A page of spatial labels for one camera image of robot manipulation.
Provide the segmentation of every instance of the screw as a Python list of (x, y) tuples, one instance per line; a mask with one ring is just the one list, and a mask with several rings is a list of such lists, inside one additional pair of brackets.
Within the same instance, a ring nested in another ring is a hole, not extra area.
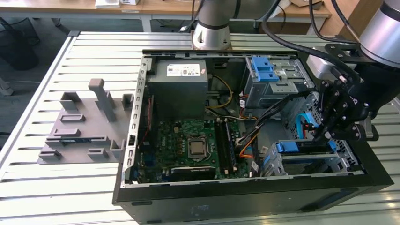
[(345, 76), (341, 76), (339, 79), (342, 80), (342, 82), (347, 83), (349, 80), (345, 78)]

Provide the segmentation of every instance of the chip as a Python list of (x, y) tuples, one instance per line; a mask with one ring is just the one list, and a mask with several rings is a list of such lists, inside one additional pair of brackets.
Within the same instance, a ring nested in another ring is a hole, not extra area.
[(207, 136), (205, 135), (189, 136), (189, 157), (195, 161), (199, 161), (207, 157), (207, 153), (209, 153)]
[(190, 152), (193, 155), (205, 154), (203, 142), (190, 142)]

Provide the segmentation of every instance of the motherboard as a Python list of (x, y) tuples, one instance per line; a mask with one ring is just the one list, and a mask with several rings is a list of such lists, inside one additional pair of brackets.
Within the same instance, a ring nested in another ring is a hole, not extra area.
[(239, 136), (237, 120), (161, 121), (155, 150), (143, 154), (146, 182), (249, 177), (235, 151)]

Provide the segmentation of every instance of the power supply label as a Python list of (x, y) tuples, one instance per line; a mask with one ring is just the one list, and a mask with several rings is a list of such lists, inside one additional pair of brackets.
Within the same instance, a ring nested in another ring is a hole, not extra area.
[(167, 76), (201, 76), (201, 64), (170, 64)]

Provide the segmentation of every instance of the blue plastic clip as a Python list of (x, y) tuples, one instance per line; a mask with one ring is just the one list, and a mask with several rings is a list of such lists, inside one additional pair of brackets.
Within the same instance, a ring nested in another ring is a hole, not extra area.
[(337, 150), (338, 150), (338, 146), (337, 146), (337, 143), (335, 143), (335, 141), (334, 141), (334, 140), (329, 141), (329, 145), (331, 146), (331, 148), (333, 148), (333, 151), (334, 151), (334, 152), (337, 152)]
[(278, 152), (299, 152), (297, 142), (279, 142), (277, 144)]
[(281, 80), (275, 75), (274, 65), (267, 57), (253, 57), (253, 66), (261, 82), (277, 82)]
[(313, 114), (311, 112), (307, 113), (301, 113), (297, 117), (297, 129), (298, 129), (298, 136), (301, 139), (305, 138), (303, 136), (303, 127), (302, 127), (302, 118), (306, 119), (306, 121), (309, 123), (311, 123), (317, 128), (319, 127), (319, 124), (317, 123), (317, 121), (314, 120)]

